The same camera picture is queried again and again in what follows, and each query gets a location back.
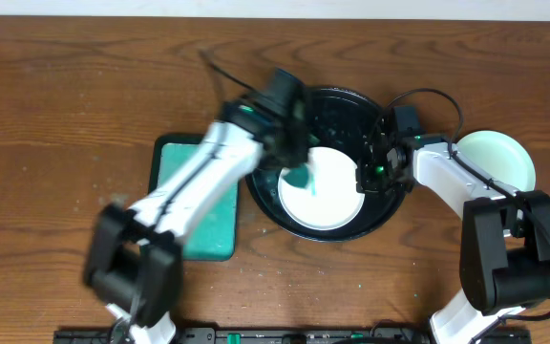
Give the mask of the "dark green sponge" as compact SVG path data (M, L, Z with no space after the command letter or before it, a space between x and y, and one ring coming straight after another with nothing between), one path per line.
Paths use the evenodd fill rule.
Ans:
M308 162L282 173L283 180L292 187L307 189L312 180L312 170Z

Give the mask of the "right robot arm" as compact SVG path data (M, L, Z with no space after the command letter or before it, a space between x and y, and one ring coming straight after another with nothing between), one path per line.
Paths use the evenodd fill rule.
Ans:
M430 319L436 343L479 343L508 320L550 319L550 198L493 179L439 135L368 139L357 188L389 194L416 184L462 221L460 291Z

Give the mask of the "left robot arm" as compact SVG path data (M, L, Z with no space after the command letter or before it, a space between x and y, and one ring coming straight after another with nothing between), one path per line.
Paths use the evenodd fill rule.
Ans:
M109 204L95 220L84 284L116 321L111 343L170 343L169 311L183 285L183 248L227 189L256 168L307 162L307 96L227 101L195 154L129 208Z

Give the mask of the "white plate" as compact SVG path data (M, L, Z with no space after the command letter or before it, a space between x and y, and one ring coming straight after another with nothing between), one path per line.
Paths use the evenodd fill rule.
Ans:
M356 190L356 163L329 147L312 147L308 154L309 183L299 188L287 183L284 168L278 180L279 201L286 214L303 227L318 231L338 229L360 212L365 195Z

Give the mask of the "light green plate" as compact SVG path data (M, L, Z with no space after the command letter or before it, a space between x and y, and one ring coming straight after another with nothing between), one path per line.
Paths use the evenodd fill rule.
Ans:
M513 138L497 131L476 131L463 137L457 148L495 179L520 191L535 189L534 163L524 147Z

